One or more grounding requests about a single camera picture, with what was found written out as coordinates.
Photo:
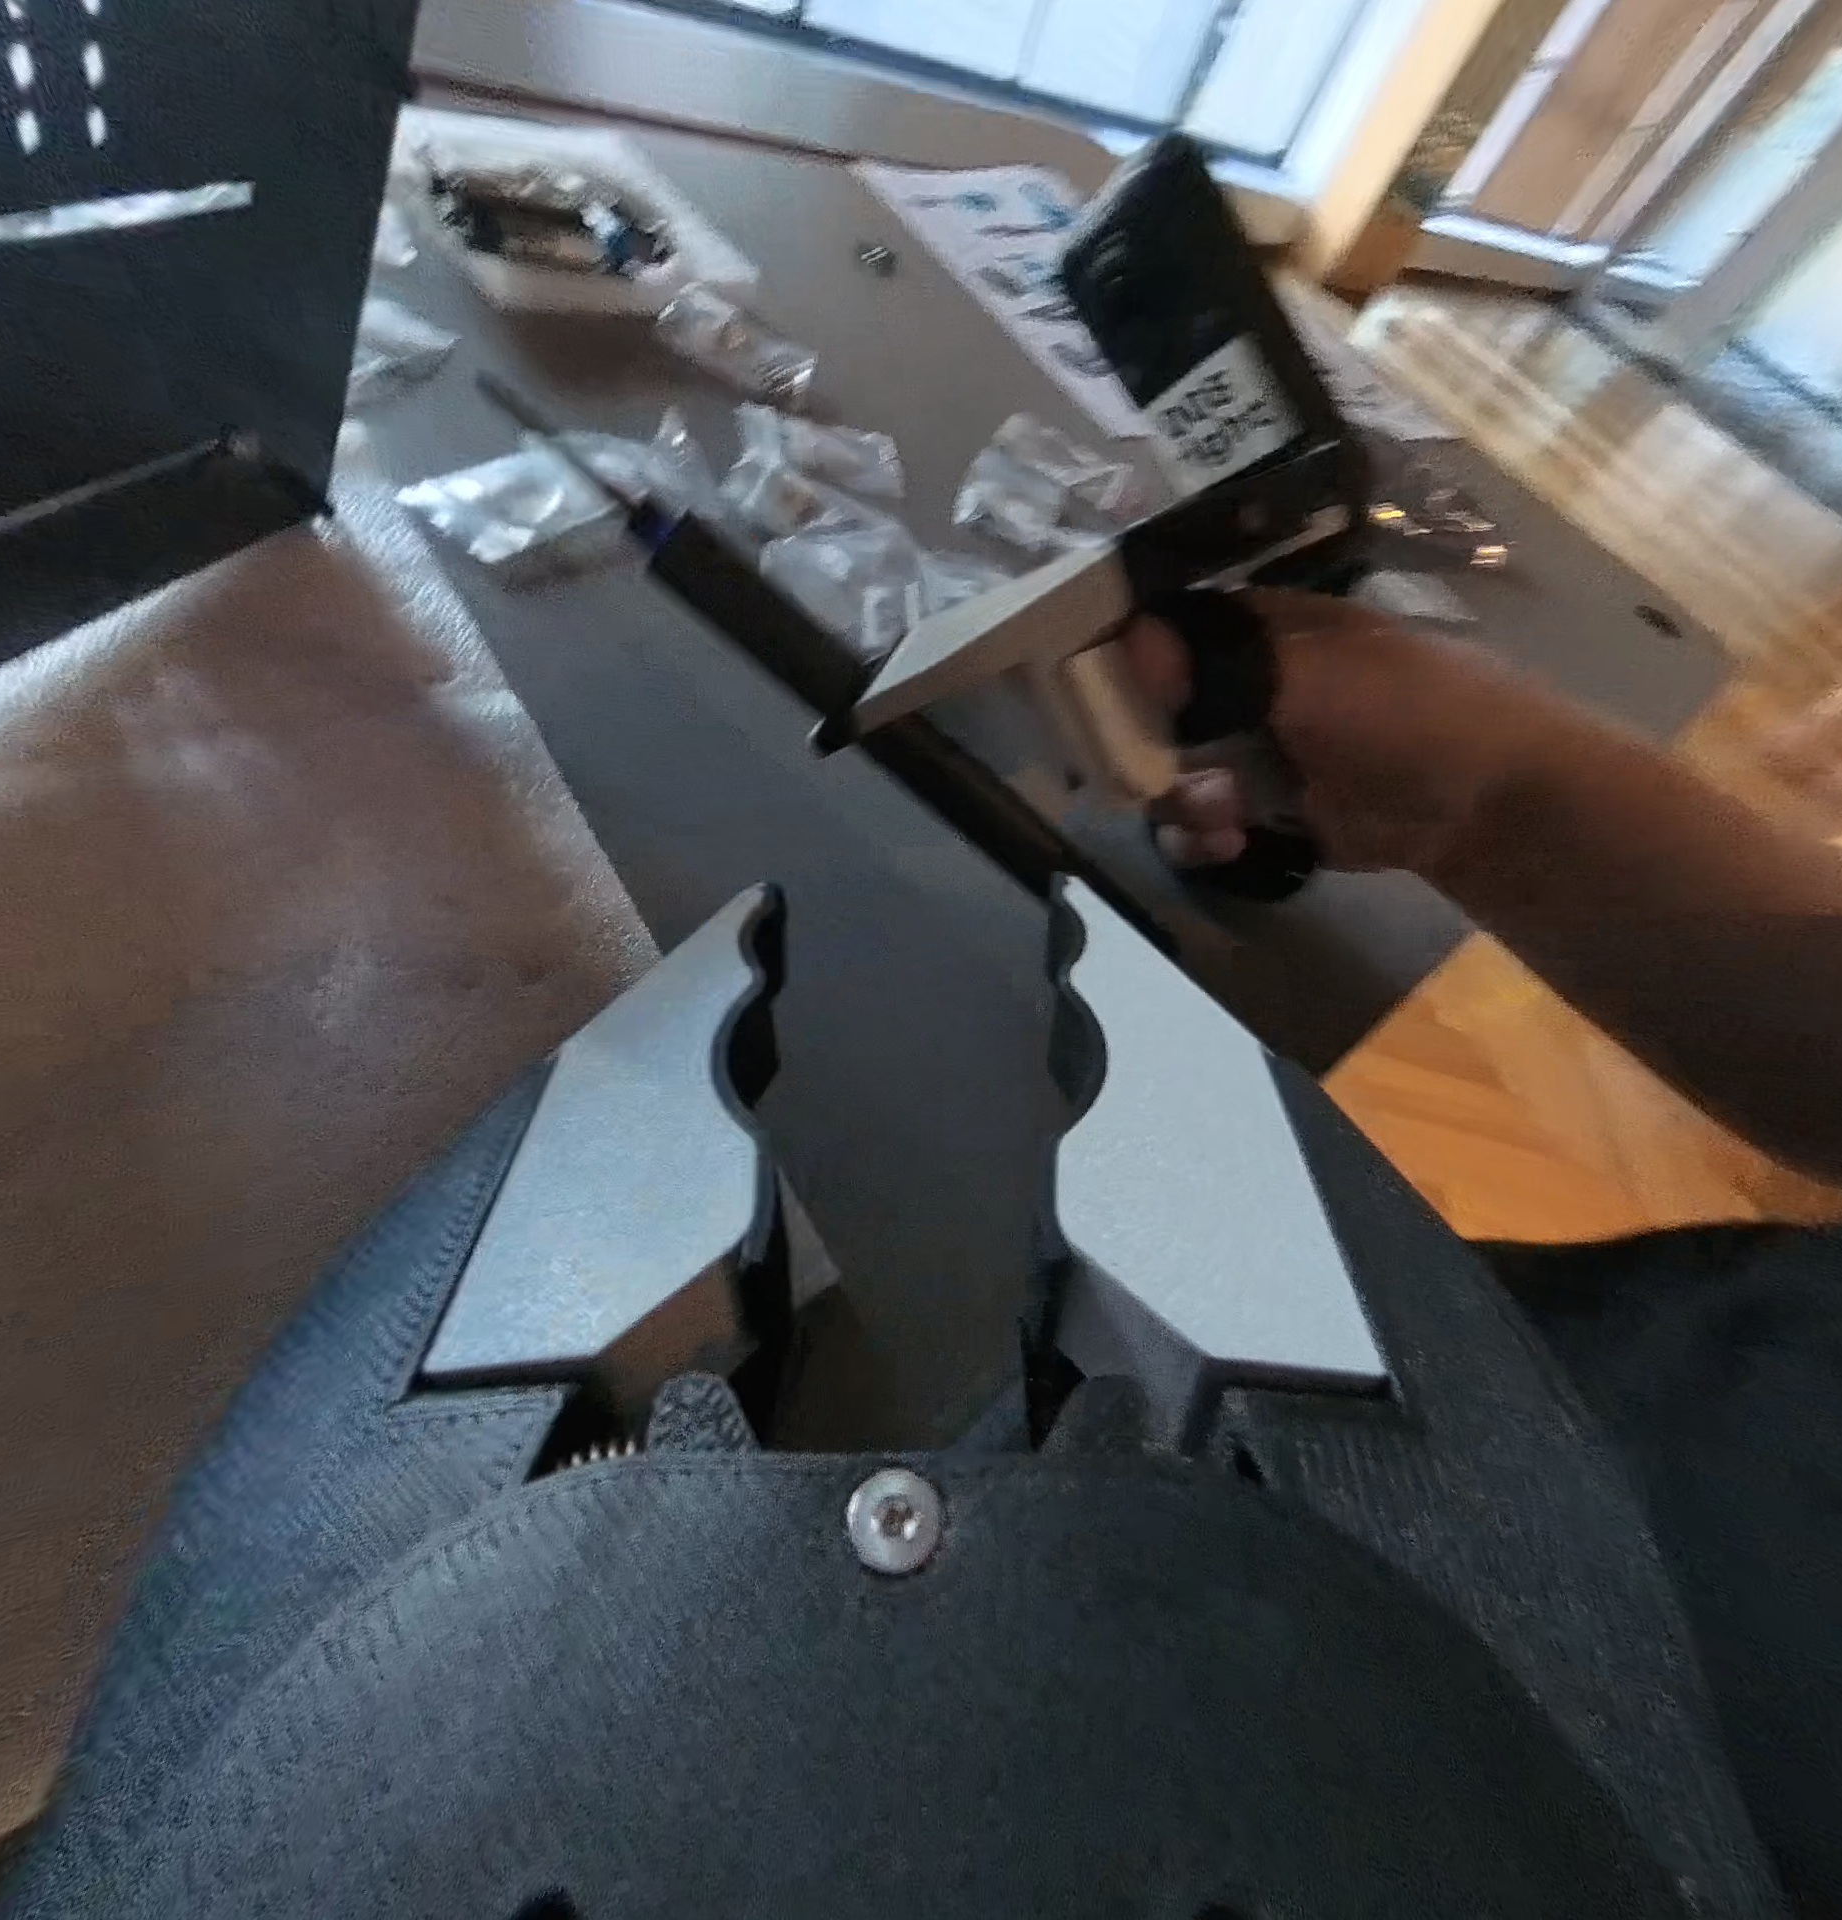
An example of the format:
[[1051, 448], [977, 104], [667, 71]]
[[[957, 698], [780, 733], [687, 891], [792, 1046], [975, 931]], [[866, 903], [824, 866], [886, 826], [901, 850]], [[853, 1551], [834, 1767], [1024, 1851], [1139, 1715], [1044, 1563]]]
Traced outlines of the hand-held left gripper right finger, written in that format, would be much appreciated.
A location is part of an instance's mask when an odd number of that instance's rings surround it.
[[1054, 884], [1046, 968], [1060, 1359], [1131, 1379], [1147, 1428], [1206, 1428], [1233, 1389], [1386, 1400], [1268, 1047], [1076, 876]]

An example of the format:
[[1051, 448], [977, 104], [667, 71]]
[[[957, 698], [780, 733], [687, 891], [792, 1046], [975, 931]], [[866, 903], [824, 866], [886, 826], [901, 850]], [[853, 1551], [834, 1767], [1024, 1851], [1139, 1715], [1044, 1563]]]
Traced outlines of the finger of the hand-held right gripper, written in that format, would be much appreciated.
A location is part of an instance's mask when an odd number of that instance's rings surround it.
[[1261, 625], [1220, 576], [1338, 540], [1350, 510], [1296, 510], [1275, 534], [1242, 516], [1237, 556], [1201, 556], [1189, 516], [1172, 510], [1083, 545], [987, 593], [927, 614], [879, 660], [823, 741], [862, 741], [944, 698], [1017, 681], [1055, 757], [1172, 758], [1174, 725], [1193, 738], [1257, 733], [1271, 702]]

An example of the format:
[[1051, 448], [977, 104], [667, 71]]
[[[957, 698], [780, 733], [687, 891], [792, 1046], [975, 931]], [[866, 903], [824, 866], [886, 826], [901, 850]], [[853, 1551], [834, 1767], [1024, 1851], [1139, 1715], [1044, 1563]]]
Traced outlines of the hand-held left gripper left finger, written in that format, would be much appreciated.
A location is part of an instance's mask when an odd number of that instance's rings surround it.
[[556, 1049], [422, 1386], [648, 1408], [716, 1374], [777, 1403], [798, 1310], [834, 1284], [755, 1114], [784, 984], [786, 896], [755, 882]]

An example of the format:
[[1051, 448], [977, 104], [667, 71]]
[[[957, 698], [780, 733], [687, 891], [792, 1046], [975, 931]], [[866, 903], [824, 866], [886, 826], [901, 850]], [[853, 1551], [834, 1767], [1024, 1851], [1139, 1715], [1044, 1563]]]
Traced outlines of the black electric screwdriver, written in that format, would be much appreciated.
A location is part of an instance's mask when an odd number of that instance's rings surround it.
[[475, 383], [520, 431], [545, 443], [626, 519], [647, 569], [721, 641], [815, 713], [812, 753], [859, 748], [942, 824], [1038, 899], [1055, 881], [1093, 888], [1164, 958], [1180, 956], [1169, 930], [1070, 838], [972, 753], [924, 717], [892, 721], [859, 739], [848, 717], [866, 688], [866, 664], [797, 603], [765, 582], [757, 564], [691, 510], [629, 492], [586, 458], [556, 423], [492, 371]]

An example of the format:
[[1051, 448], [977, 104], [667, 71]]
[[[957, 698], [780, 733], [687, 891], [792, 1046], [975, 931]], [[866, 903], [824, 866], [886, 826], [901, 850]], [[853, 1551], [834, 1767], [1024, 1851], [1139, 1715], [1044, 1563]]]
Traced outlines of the black metal base plate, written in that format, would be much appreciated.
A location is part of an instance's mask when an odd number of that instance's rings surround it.
[[0, 1], [0, 664], [327, 515], [416, 1]]

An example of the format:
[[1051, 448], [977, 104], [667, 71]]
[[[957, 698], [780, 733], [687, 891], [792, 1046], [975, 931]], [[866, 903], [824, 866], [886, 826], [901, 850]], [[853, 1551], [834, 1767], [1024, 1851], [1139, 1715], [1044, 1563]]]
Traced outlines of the person's right forearm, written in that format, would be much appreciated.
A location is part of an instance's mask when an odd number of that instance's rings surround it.
[[1477, 668], [1435, 888], [1770, 1160], [1842, 1186], [1842, 846]]

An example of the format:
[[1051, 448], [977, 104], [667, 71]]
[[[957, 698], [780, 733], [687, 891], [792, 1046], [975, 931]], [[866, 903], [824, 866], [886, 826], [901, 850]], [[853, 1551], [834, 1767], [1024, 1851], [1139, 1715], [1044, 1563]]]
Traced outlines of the dark grey desk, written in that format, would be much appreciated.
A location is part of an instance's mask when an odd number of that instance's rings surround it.
[[[1074, 410], [839, 161], [623, 126], [647, 161], [762, 270], [765, 322], [815, 349], [815, 401], [877, 429], [906, 464], [907, 522], [950, 545], [950, 495], [1007, 415]], [[678, 406], [712, 464], [732, 396], [647, 326], [509, 316], [422, 246], [405, 298], [461, 334], [447, 369], [376, 415], [393, 480], [507, 450], [491, 369], [550, 420], [645, 435]], [[1429, 462], [1498, 519], [1509, 556], [1456, 582], [1476, 637], [1550, 686], [1669, 739], [1720, 690], [1724, 651], [1676, 589], [1608, 556], [1467, 443]], [[511, 592], [446, 555], [550, 757], [663, 938], [740, 882], [786, 891], [802, 1026], [831, 1019], [855, 1065], [968, 1065], [977, 1041], [1041, 1038], [1042, 912], [857, 753], [817, 758], [814, 716], [633, 567]], [[1320, 876], [1278, 906], [1216, 899], [1215, 921], [1156, 870], [1134, 824], [1099, 839], [1219, 997], [1312, 1072], [1350, 1054], [1465, 938], [1407, 876]]]

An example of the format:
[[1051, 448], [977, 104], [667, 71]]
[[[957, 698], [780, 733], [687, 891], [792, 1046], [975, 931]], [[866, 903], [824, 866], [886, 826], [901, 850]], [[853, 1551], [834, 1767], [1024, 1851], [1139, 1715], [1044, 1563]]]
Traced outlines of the person's right hand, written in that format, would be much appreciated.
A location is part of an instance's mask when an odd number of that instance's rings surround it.
[[[1337, 871], [1429, 878], [1474, 799], [1467, 735], [1484, 708], [1484, 660], [1353, 603], [1287, 589], [1216, 595], [1216, 638], [1259, 637], [1271, 668], [1268, 733], [1298, 809]], [[1118, 638], [1132, 693], [1172, 721], [1201, 688], [1187, 637], [1139, 614]], [[1237, 750], [1184, 750], [1181, 777], [1154, 803], [1175, 863], [1212, 866], [1245, 848]]]

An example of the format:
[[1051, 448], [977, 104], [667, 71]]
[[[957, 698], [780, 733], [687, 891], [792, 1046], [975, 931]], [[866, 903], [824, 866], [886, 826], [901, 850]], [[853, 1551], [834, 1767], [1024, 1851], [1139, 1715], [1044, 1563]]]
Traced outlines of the printed instruction sheet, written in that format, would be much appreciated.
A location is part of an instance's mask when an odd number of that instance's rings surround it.
[[935, 170], [859, 161], [855, 175], [1101, 432], [1153, 436], [1060, 280], [1081, 192], [1035, 163]]

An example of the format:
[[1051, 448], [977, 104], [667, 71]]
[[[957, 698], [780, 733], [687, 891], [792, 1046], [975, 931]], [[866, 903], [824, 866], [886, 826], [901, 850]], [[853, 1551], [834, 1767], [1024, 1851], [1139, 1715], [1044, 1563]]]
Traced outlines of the black framed window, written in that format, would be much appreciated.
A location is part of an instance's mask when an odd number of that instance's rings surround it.
[[1281, 161], [1369, 1], [727, 1], [824, 51], [888, 60], [1128, 130]]

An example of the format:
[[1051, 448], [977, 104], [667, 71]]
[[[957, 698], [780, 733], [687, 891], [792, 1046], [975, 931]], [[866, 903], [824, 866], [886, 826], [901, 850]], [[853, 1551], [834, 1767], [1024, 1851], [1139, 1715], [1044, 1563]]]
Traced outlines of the group of clear screw bags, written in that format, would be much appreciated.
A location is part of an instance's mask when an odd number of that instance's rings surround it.
[[417, 477], [395, 499], [432, 540], [515, 589], [628, 566], [632, 506], [687, 510], [860, 658], [923, 614], [1153, 515], [1132, 468], [1017, 414], [972, 456], [950, 504], [954, 528], [1005, 551], [1005, 564], [987, 564], [913, 537], [891, 435], [754, 399], [732, 420], [739, 448], [723, 476], [667, 403], [647, 439], [523, 427], [519, 448]]

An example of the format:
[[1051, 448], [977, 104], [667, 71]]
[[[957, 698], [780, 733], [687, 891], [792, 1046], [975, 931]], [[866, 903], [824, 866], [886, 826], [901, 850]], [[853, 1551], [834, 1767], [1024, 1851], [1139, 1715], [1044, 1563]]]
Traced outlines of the white foam sheet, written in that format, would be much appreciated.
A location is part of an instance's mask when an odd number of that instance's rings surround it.
[[360, 425], [332, 499], [0, 667], [0, 1837], [260, 1344], [653, 958]]

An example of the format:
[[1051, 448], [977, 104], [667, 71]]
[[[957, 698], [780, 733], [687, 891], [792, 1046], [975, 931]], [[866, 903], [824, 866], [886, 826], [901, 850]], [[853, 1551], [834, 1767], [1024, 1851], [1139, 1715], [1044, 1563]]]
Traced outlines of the bag with electronics parts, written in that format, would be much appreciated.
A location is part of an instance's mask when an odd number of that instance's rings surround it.
[[[469, 253], [429, 207], [429, 166], [543, 164], [620, 185], [667, 219], [677, 254], [663, 270], [635, 279], [507, 266]], [[708, 223], [689, 200], [619, 133], [559, 126], [461, 111], [405, 110], [393, 144], [391, 177], [407, 191], [407, 207], [459, 275], [500, 312], [560, 319], [651, 319], [678, 294], [702, 284], [737, 300], [757, 280], [747, 254]]]

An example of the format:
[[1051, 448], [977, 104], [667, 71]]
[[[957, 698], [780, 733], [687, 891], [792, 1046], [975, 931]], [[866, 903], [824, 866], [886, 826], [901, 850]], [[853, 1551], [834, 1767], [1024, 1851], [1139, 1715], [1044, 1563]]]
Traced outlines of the person's dark clothing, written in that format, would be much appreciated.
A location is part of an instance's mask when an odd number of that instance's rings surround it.
[[1842, 1917], [1842, 1223], [1472, 1249], [1649, 1508], [1793, 1912]]

